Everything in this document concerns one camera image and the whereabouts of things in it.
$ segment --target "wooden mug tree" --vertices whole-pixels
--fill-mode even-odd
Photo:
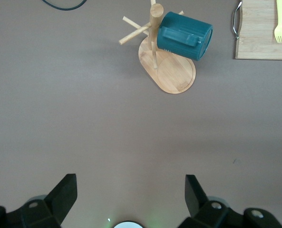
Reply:
[[[147,37],[142,41],[138,52],[142,66],[163,91],[179,94],[189,89],[194,83],[196,70],[192,60],[157,47],[156,39],[163,13],[163,6],[157,4],[156,0],[151,0],[147,24],[139,26],[124,16],[123,20],[137,30],[119,40],[119,43],[125,44],[140,33],[145,33]]]

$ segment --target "white circular light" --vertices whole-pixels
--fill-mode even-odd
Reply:
[[[143,228],[143,227],[141,227],[139,224],[135,222],[126,221],[117,224],[114,228]]]

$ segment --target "yellow fork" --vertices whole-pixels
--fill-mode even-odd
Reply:
[[[282,0],[276,0],[278,24],[274,30],[277,43],[282,43]]]

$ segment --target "cutting board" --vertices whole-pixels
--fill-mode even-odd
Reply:
[[[282,60],[282,44],[274,38],[276,0],[243,0],[236,58]]]

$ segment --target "black cable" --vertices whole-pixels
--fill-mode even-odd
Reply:
[[[52,5],[51,3],[47,2],[46,0],[42,0],[44,3],[48,4],[49,6],[53,7],[53,8],[56,8],[58,10],[64,10],[64,11],[69,11],[69,10],[75,10],[79,7],[81,7],[82,5],[84,5],[84,3],[87,1],[87,0],[83,0],[80,4],[78,4],[77,6],[75,7],[72,7],[72,8],[61,8],[61,7],[57,7],[57,6],[54,6]]]

